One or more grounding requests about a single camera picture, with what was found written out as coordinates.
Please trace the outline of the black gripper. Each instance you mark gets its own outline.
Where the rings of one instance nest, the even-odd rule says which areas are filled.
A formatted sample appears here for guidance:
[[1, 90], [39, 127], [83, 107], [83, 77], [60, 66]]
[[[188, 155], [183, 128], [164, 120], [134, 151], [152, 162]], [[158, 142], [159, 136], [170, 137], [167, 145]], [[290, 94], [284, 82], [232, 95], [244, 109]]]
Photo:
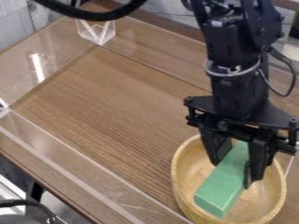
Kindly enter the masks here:
[[210, 162], [218, 165], [235, 139], [247, 143], [244, 188], [264, 177], [278, 152], [296, 153], [299, 123], [268, 100], [267, 68], [255, 63], [235, 70], [206, 64], [212, 94], [184, 99], [187, 123], [200, 131]]

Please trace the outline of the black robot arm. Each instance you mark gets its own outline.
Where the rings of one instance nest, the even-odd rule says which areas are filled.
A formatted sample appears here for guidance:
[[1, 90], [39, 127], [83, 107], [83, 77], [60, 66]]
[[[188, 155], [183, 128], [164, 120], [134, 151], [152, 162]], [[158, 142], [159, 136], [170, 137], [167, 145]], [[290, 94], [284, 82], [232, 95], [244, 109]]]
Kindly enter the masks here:
[[292, 61], [272, 47], [283, 36], [283, 16], [272, 0], [182, 0], [192, 11], [207, 47], [206, 74], [212, 95], [190, 96], [187, 124], [200, 132], [214, 165], [232, 150], [232, 141], [247, 143], [244, 187], [264, 177], [278, 152], [296, 153], [299, 120], [279, 109], [268, 94], [278, 92], [268, 77], [268, 58], [288, 66]]

